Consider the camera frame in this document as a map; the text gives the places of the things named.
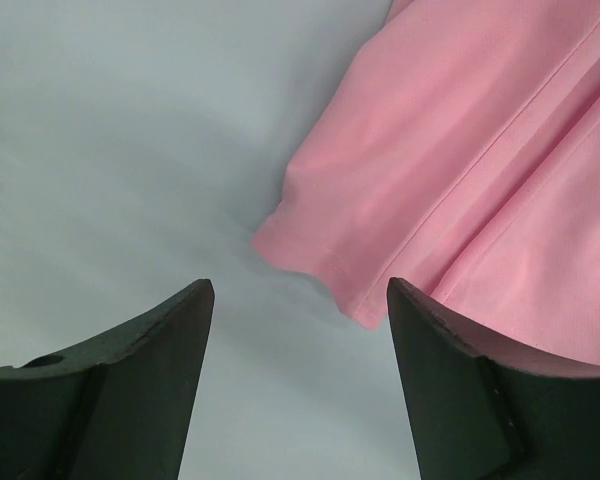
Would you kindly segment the pink t shirt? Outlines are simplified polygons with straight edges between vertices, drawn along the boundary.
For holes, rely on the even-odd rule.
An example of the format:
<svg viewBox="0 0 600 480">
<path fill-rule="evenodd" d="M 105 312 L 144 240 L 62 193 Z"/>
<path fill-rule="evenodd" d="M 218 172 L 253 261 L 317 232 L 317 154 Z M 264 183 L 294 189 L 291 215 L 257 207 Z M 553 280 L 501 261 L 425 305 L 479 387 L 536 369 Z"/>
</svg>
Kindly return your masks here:
<svg viewBox="0 0 600 480">
<path fill-rule="evenodd" d="M 367 328 L 399 277 L 503 363 L 600 377 L 600 1 L 396 1 L 253 239 Z"/>
</svg>

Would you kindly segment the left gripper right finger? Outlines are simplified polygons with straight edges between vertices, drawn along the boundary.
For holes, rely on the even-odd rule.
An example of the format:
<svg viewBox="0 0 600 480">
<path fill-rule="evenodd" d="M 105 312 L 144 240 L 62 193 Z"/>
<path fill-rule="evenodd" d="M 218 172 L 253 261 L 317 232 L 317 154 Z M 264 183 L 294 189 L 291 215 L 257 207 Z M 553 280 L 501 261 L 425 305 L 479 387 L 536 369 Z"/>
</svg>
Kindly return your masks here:
<svg viewBox="0 0 600 480">
<path fill-rule="evenodd" d="M 496 335 L 403 279 L 389 323 L 423 479 L 600 479 L 600 371 Z"/>
</svg>

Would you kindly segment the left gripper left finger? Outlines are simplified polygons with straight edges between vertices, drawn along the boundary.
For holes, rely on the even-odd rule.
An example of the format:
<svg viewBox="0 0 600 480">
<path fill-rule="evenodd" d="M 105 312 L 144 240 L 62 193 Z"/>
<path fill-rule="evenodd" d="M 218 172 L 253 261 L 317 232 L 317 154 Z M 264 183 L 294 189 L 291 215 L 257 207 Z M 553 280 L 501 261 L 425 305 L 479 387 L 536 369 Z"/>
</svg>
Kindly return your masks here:
<svg viewBox="0 0 600 480">
<path fill-rule="evenodd" d="M 0 367 L 0 479 L 175 479 L 210 333 L 198 280 L 88 340 Z"/>
</svg>

